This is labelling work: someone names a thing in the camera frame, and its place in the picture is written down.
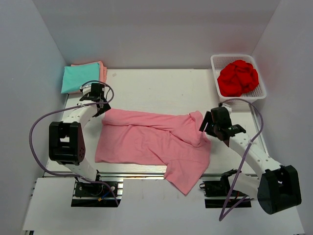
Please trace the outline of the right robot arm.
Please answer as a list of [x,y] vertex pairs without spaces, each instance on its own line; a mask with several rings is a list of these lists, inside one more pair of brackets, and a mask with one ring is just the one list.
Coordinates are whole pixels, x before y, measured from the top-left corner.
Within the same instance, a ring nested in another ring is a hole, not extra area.
[[242,202],[257,200],[267,214],[274,214],[301,204],[299,177],[292,166],[283,166],[271,158],[246,133],[232,124],[229,111],[219,106],[206,112],[200,131],[223,141],[254,170],[256,177],[232,169],[221,175],[219,181],[205,181],[200,188],[207,197],[240,196]]

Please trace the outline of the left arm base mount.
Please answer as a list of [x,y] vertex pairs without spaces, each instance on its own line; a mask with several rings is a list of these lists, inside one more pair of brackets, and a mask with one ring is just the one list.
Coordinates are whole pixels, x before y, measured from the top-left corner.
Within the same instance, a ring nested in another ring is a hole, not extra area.
[[122,184],[118,181],[107,181],[106,183],[110,186],[110,189],[103,184],[91,184],[76,181],[71,200],[71,207],[117,208],[118,205],[111,190],[114,192],[118,203],[120,203]]

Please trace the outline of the pink t shirt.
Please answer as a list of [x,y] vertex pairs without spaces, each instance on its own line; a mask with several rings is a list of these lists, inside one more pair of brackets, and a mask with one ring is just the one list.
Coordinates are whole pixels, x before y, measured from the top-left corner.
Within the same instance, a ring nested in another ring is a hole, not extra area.
[[164,165],[164,178],[187,195],[207,170],[211,144],[199,111],[165,115],[111,109],[102,119],[95,162]]

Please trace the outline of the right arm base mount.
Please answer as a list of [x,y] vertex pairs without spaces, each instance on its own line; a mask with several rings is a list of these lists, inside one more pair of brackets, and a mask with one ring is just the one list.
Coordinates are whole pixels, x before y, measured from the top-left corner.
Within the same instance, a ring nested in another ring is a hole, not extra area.
[[[222,174],[221,178],[217,176],[201,177],[202,182],[199,184],[199,188],[204,192],[204,202],[206,209],[222,209],[224,201],[230,189],[231,183],[228,178],[235,176],[237,170],[232,169]],[[244,196],[244,193],[233,190],[226,205],[226,208],[231,208]],[[236,206],[236,208],[251,208],[251,200],[247,197],[243,202]]]

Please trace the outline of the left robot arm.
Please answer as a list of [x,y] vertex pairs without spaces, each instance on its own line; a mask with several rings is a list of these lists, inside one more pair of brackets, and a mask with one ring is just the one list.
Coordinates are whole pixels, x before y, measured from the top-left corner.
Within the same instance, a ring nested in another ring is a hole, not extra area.
[[85,158],[86,147],[83,128],[111,107],[107,100],[106,90],[111,87],[104,82],[87,82],[80,88],[82,97],[77,104],[68,108],[69,114],[59,122],[49,125],[49,158],[51,161],[68,168],[76,177],[87,182],[87,190],[92,195],[103,191],[99,173]]

